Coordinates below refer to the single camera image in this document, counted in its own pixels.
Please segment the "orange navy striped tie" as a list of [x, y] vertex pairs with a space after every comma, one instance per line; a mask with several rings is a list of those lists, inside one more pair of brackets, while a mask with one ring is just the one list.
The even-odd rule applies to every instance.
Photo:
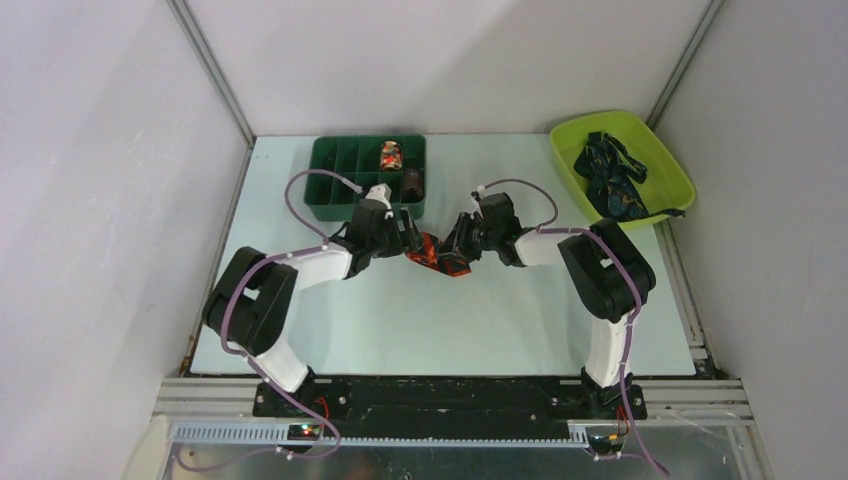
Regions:
[[472, 273], [468, 262], [439, 255], [438, 249], [442, 246], [442, 241], [438, 237], [428, 232], [422, 232], [421, 237], [420, 247], [405, 253], [409, 260], [452, 278], [458, 278]]

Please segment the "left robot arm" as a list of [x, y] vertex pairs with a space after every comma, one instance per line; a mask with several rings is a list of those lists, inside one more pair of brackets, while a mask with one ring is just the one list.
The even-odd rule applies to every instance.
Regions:
[[304, 416], [315, 406], [316, 390], [305, 382], [311, 368], [283, 334], [292, 298], [351, 279], [375, 258], [404, 255], [421, 245], [408, 210], [362, 199], [351, 220], [317, 246], [276, 255], [239, 248], [205, 302], [203, 323], [218, 334], [226, 352], [242, 357], [279, 388], [277, 402], [283, 409]]

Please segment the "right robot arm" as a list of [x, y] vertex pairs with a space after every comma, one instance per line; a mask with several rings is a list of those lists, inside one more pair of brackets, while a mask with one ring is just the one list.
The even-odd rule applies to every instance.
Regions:
[[505, 193], [473, 196], [476, 208], [459, 215], [438, 248], [441, 259], [471, 263], [494, 252], [512, 267], [563, 266], [593, 316], [581, 370], [581, 402], [596, 418], [633, 420], [630, 351], [636, 317], [656, 286], [656, 275], [618, 223], [588, 228], [524, 227]]

